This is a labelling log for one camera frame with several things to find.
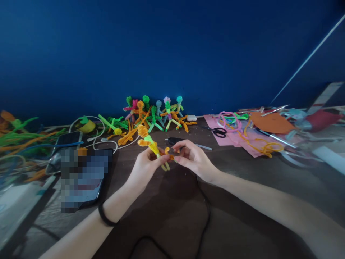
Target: dark blue wall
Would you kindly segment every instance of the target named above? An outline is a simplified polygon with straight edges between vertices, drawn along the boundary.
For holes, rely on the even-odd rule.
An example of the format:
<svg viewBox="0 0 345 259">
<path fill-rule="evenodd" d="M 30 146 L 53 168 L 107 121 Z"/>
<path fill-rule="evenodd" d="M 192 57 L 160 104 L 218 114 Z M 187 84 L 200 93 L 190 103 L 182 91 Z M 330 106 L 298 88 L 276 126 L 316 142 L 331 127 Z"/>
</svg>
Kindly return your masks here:
<svg viewBox="0 0 345 259">
<path fill-rule="evenodd" d="M 281 92 L 273 105 L 309 107 L 329 83 L 339 81 L 345 81 L 345 21 Z M 345 85 L 326 103 L 328 107 L 340 105 L 345 105 Z"/>
<path fill-rule="evenodd" d="M 182 95 L 195 115 L 268 105 L 345 12 L 336 0 L 96 2 L 1 1 L 0 108 L 54 125 L 120 115 L 128 95 Z"/>
</svg>

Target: black-handled scissors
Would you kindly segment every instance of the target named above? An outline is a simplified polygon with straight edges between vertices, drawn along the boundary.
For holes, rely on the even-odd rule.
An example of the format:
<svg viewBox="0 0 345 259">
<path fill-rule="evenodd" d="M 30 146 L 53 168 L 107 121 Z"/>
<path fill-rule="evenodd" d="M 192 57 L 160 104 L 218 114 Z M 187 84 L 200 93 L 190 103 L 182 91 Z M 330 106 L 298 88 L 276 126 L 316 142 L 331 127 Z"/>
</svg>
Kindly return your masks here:
<svg viewBox="0 0 345 259">
<path fill-rule="evenodd" d="M 217 137 L 221 137 L 221 138 L 225 138 L 226 137 L 226 133 L 227 131 L 223 128 L 214 128 L 214 129 L 211 129 L 209 127 L 204 127 L 204 126 L 199 126 L 199 127 L 202 127 L 204 129 L 207 129 L 209 131 L 212 131 L 214 135 L 216 135 Z"/>
</svg>

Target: brown table surface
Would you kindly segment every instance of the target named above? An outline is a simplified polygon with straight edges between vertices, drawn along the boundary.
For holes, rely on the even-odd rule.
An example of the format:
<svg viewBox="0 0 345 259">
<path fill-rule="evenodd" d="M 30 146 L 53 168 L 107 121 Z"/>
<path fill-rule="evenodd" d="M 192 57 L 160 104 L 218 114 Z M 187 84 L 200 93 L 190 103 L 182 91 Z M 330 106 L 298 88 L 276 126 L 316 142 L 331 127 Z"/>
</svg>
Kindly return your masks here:
<svg viewBox="0 0 345 259">
<path fill-rule="evenodd" d="M 206 126 L 204 119 L 198 119 Z M 151 136 L 159 147 L 170 146 L 168 137 L 190 139 L 192 142 L 213 148 L 205 150 L 212 163 L 222 171 L 262 183 L 304 199 L 337 222 L 344 225 L 343 199 L 316 171 L 301 170 L 285 164 L 275 155 L 253 158 L 243 148 L 218 146 L 210 131 L 196 125 L 190 132 L 175 130 L 154 131 Z M 104 143 L 99 148 L 113 147 Z M 107 197 L 127 180 L 137 155 L 145 147 L 136 143 L 120 149 L 114 155 L 113 168 Z M 127 258 L 142 236 L 152 236 L 172 258 L 194 258 L 202 229 L 207 219 L 203 196 L 197 187 L 195 175 L 172 162 L 171 170 L 159 168 L 144 193 L 133 203 L 104 241 L 94 258 Z M 336 182 L 344 178 L 332 171 Z M 290 230 L 259 213 L 232 194 L 215 186 L 200 182 L 211 203 L 211 221 L 204 236 L 200 258 L 310 258 L 304 243 Z M 62 237 L 95 208 L 75 214 L 60 213 L 60 197 L 57 196 L 37 218 L 36 224 Z M 23 258 L 38 258 L 56 241 L 38 229 L 27 233 L 27 245 Z M 150 242 L 142 241 L 132 258 L 165 258 Z"/>
</svg>

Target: hand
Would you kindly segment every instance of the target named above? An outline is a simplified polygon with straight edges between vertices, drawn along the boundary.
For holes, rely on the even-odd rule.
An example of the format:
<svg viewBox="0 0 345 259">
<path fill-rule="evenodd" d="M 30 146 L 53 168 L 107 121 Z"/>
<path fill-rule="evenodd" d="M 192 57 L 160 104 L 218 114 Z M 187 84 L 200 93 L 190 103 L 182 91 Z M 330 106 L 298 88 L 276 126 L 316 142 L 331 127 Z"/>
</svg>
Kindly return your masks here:
<svg viewBox="0 0 345 259">
<path fill-rule="evenodd" d="M 179 141 L 172 148 L 176 152 L 181 147 L 184 148 L 181 150 L 180 156 L 175 156 L 175 161 L 195 172 L 204 181 L 212 183 L 221 173 L 211 163 L 205 152 L 190 140 Z"/>
<path fill-rule="evenodd" d="M 157 156 L 150 148 L 146 149 L 138 155 L 126 184 L 139 192 L 143 192 L 156 169 L 168 160 L 169 155 L 157 159 Z"/>
</svg>

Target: pink craft paper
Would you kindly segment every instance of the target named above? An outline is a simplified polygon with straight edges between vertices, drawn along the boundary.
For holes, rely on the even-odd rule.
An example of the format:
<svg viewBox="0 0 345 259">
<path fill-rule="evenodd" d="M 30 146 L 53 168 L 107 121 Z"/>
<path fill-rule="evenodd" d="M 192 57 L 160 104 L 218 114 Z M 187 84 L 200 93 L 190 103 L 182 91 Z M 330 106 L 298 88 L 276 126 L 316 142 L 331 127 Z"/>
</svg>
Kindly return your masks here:
<svg viewBox="0 0 345 259">
<path fill-rule="evenodd" d="M 213 118 L 213 115 L 204 115 L 204 118 L 209 128 L 221 128 L 218 125 L 219 118 Z M 218 145 L 220 146 L 241 147 L 241 145 L 239 144 L 241 138 L 239 137 L 238 133 L 236 133 L 236 135 L 233 133 L 227 133 L 225 138 L 220 138 L 220 137 L 217 137 L 216 135 L 214 135 L 214 137 L 216 141 L 218 142 Z"/>
<path fill-rule="evenodd" d="M 218 124 L 219 118 L 213 118 L 213 115 L 204 115 L 204 118 L 205 118 L 205 120 L 206 120 L 206 122 L 210 128 L 221 128 L 221 126 L 219 126 L 219 124 Z M 275 141 L 274 139 L 272 139 L 271 137 L 265 136 L 265 135 L 257 132 L 256 130 L 251 129 L 251 128 L 247 128 L 247 136 L 248 136 L 248 139 L 249 139 L 251 145 L 258 148 L 258 149 L 262 149 L 263 146 L 266 145 L 266 142 L 256 141 L 255 140 L 256 138 L 264 139 L 270 143 L 272 143 L 272 142 L 279 143 L 279 142 Z M 263 155 L 263 153 L 255 150 L 251 146 L 249 146 L 248 143 L 240 137 L 238 132 L 228 132 L 226 134 L 225 138 L 219 138 L 219 137 L 215 136 L 215 139 L 220 146 L 243 147 L 254 158 Z"/>
</svg>

